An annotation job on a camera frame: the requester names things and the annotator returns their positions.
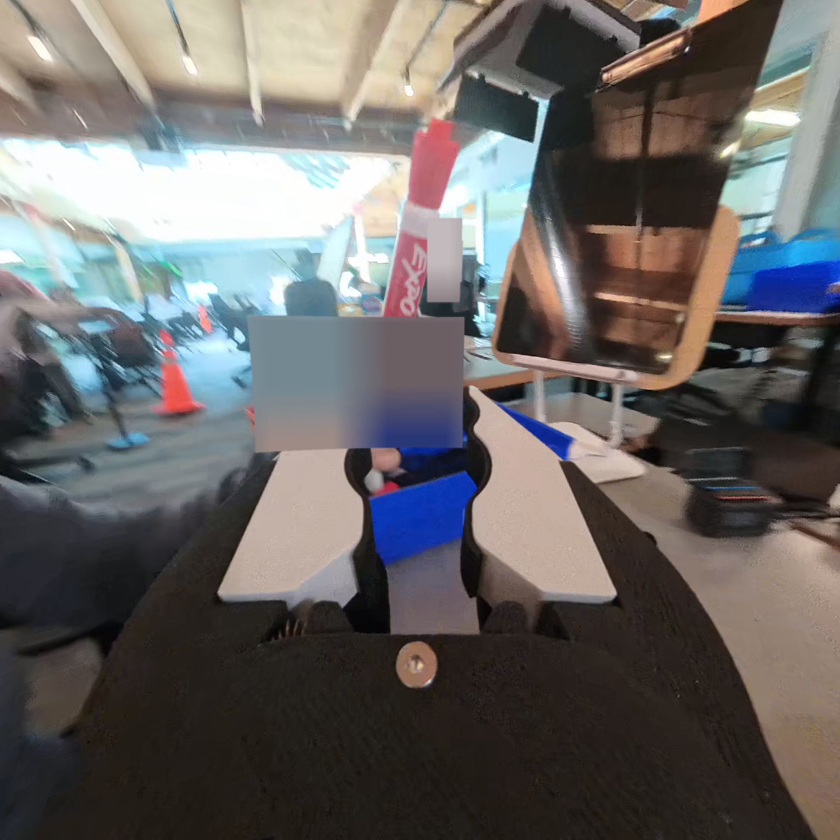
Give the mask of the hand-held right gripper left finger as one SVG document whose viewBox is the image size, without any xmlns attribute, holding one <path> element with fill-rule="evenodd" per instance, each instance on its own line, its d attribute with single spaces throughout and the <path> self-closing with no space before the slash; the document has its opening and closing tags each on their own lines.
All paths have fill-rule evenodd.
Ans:
<svg viewBox="0 0 840 840">
<path fill-rule="evenodd" d="M 304 617 L 321 602 L 348 617 L 389 617 L 387 573 L 357 450 L 278 454 L 217 589 L 224 603 L 282 602 Z"/>
</svg>

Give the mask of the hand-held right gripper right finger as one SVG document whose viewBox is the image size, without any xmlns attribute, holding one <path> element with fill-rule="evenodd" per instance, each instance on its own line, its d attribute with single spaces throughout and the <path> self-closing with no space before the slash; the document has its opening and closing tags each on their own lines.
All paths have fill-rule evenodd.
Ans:
<svg viewBox="0 0 840 840">
<path fill-rule="evenodd" d="M 476 484 L 461 542 L 468 596 L 489 607 L 614 602 L 616 587 L 562 458 L 474 386 L 465 392 L 465 433 Z"/>
</svg>

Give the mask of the blue plastic bin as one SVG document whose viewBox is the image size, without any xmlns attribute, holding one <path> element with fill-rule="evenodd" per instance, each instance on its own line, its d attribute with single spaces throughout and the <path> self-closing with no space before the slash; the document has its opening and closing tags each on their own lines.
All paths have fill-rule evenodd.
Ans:
<svg viewBox="0 0 840 840">
<path fill-rule="evenodd" d="M 423 452 L 425 461 L 420 465 L 402 463 L 406 473 L 399 479 L 414 483 L 370 498 L 375 546 L 386 564 L 463 538 L 466 505 L 476 492 L 468 473 L 465 394 L 466 389 L 463 445 L 437 449 L 431 455 Z M 501 407 L 535 434 L 536 423 L 530 417 Z M 562 458 L 545 434 L 535 435 Z"/>
</svg>

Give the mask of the red capped marker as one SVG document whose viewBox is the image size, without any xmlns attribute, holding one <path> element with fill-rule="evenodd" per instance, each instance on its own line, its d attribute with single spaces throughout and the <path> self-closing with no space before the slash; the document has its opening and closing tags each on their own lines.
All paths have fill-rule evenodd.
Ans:
<svg viewBox="0 0 840 840">
<path fill-rule="evenodd" d="M 390 275 L 385 289 L 383 316 L 414 318 L 427 278 L 429 225 L 439 209 L 459 153 L 454 124 L 432 119 L 415 132 L 407 197 L 397 228 Z"/>
</svg>

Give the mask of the person's left forearm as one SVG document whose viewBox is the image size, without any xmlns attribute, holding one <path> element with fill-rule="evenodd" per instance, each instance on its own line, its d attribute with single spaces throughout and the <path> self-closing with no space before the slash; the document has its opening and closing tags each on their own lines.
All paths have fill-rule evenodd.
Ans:
<svg viewBox="0 0 840 840">
<path fill-rule="evenodd" d="M 248 472 L 234 470 L 194 498 L 143 509 L 73 500 L 54 486 L 3 477 L 2 625 L 124 623 Z"/>
</svg>

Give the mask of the wooden edged background table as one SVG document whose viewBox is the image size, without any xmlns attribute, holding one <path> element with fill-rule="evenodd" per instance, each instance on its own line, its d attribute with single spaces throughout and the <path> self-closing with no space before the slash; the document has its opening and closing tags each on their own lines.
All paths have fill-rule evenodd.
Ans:
<svg viewBox="0 0 840 840">
<path fill-rule="evenodd" d="M 547 374 L 540 374 L 531 369 L 506 364 L 494 355 L 490 343 L 485 339 L 464 337 L 464 373 L 465 386 L 474 386 L 483 392 L 497 391 L 516 386 L 532 385 L 534 376 L 542 377 L 546 382 Z"/>
</svg>

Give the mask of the black light stand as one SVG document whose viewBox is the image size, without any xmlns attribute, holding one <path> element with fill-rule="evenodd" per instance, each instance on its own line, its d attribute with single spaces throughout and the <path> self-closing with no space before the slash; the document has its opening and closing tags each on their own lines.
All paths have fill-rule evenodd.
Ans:
<svg viewBox="0 0 840 840">
<path fill-rule="evenodd" d="M 125 386 L 125 380 L 116 364 L 98 353 L 97 370 L 108 414 L 117 429 L 116 437 L 106 442 L 107 448 L 112 452 L 128 452 L 146 446 L 150 442 L 148 436 L 129 430 L 118 405 L 118 393 Z"/>
</svg>

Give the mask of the black battery charger case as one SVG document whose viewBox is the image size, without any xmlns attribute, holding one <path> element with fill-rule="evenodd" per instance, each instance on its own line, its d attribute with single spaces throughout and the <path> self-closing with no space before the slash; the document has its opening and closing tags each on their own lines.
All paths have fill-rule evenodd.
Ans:
<svg viewBox="0 0 840 840">
<path fill-rule="evenodd" d="M 747 479 L 693 479 L 685 516 L 703 537 L 758 538 L 770 529 L 782 505 L 780 497 Z"/>
</svg>

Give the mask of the dark backed chair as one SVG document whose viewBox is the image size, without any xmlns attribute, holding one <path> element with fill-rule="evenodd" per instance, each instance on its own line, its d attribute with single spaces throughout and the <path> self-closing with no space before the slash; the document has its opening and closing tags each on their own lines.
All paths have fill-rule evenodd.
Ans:
<svg viewBox="0 0 840 840">
<path fill-rule="evenodd" d="M 286 315 L 290 317 L 338 317 L 338 299 L 333 286 L 317 277 L 314 254 L 295 251 L 295 277 L 283 292 Z"/>
</svg>

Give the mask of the tan framed glossy screen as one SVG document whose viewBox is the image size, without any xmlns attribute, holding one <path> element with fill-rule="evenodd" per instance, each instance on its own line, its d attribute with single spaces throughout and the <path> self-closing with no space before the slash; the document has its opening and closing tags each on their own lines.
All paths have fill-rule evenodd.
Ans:
<svg viewBox="0 0 840 840">
<path fill-rule="evenodd" d="M 501 282 L 491 347 L 552 375 L 663 391 L 700 367 L 739 238 L 702 226 L 561 227 L 529 209 Z"/>
</svg>

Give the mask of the hanging dark clothes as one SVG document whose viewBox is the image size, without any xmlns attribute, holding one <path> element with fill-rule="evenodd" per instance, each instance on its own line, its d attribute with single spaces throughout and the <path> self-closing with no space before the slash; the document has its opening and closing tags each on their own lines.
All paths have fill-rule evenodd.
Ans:
<svg viewBox="0 0 840 840">
<path fill-rule="evenodd" d="M 1 270 L 2 379 L 20 402 L 32 427 L 46 425 L 45 404 L 57 400 L 68 421 L 85 421 L 88 411 L 43 328 L 68 333 L 77 305 L 58 303 L 9 269 Z"/>
</svg>

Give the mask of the blue fabric bags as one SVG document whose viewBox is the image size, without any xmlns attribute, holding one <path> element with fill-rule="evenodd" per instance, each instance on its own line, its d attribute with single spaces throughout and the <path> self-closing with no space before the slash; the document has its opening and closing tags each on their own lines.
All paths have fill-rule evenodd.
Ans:
<svg viewBox="0 0 840 840">
<path fill-rule="evenodd" d="M 786 241 L 772 231 L 741 237 L 721 307 L 747 312 L 838 312 L 838 231 L 809 228 Z"/>
</svg>

